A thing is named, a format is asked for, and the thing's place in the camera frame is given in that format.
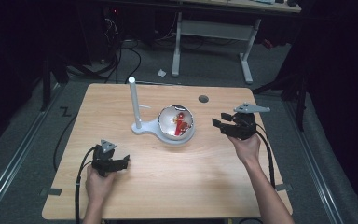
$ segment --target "white cylinder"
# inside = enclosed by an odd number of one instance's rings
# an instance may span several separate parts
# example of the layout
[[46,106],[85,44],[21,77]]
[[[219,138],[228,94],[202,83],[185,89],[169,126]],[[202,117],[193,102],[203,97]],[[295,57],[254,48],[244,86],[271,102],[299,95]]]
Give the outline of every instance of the white cylinder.
[[136,128],[142,128],[141,114],[139,113],[138,93],[136,92],[135,77],[129,77],[133,115],[135,116]]

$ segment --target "red object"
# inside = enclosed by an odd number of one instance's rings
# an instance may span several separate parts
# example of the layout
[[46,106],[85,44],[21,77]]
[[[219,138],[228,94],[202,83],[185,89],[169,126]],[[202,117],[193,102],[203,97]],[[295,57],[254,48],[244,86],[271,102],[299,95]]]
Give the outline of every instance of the red object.
[[179,135],[181,132],[181,126],[182,126],[182,122],[183,122],[183,117],[185,115],[180,112],[176,118],[176,130],[175,130],[175,135]]

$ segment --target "gray carpet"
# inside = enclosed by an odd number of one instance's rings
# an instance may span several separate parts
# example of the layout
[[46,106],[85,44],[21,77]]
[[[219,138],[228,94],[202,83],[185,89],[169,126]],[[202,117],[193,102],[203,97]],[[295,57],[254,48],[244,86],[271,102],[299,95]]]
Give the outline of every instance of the gray carpet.
[[[197,43],[184,46],[182,51],[181,71],[179,77],[171,77],[172,48],[155,45],[153,48],[138,44],[134,50],[141,55],[140,67],[133,73],[137,81],[142,83],[167,83],[179,85],[246,87],[255,89],[272,81],[290,46],[268,50],[261,45],[254,45],[249,64],[254,77],[254,84],[245,84],[237,52],[243,43],[225,45],[227,53],[218,48],[217,40],[204,43],[200,48]],[[127,42],[125,47],[135,46],[136,42]],[[116,73],[109,78],[109,83],[123,83],[125,78],[139,62],[138,56],[130,50],[123,49],[121,62]],[[95,64],[92,69],[103,65]],[[159,77],[162,69],[166,77]],[[6,193],[0,198],[0,223],[74,223],[74,221],[47,221],[41,216],[46,196],[40,195],[42,189],[50,187],[55,175],[53,153],[60,136],[70,120],[76,115],[86,88],[90,83],[102,82],[84,76],[71,75],[65,86],[57,91],[56,101],[46,115],[40,130],[34,137],[29,151],[20,169],[12,179]],[[279,97],[279,91],[266,91],[256,95],[259,105],[269,106],[271,112],[262,113],[272,149],[276,156],[284,183],[290,184],[288,192],[296,223],[331,223],[321,200],[314,179],[310,174],[303,153],[303,146],[293,126],[291,116]],[[4,174],[11,158],[26,136],[34,120],[40,116],[42,105],[42,88],[34,89],[33,98],[28,101],[13,117],[9,127],[0,139],[0,176]],[[58,147],[57,163],[59,163],[72,125],[65,132]],[[358,223],[358,201],[351,189],[351,184],[342,172],[334,153],[325,139],[323,129],[317,119],[311,99],[307,98],[307,109],[304,116],[304,134],[318,162],[327,186],[337,203],[337,208],[344,223]]]

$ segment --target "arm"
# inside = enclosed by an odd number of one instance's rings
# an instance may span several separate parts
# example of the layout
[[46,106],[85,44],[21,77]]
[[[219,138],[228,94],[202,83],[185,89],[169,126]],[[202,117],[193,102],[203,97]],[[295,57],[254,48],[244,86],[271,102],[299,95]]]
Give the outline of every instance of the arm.
[[270,185],[258,161],[260,139],[256,134],[246,140],[228,138],[238,158],[245,166],[255,190],[260,215],[264,223],[294,223],[278,193]]
[[91,166],[87,167],[86,189],[89,195],[86,215],[83,224],[99,224],[103,212],[105,199],[109,195],[116,172],[110,173],[107,177],[98,175],[98,171]]

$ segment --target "hole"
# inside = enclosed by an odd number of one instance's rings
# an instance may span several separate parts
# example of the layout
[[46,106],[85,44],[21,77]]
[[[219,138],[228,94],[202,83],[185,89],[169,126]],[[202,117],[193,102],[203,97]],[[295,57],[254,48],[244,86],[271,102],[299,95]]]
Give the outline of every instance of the hole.
[[199,101],[200,101],[201,103],[208,103],[209,98],[208,98],[208,96],[206,96],[206,95],[201,95],[201,96],[199,96]]

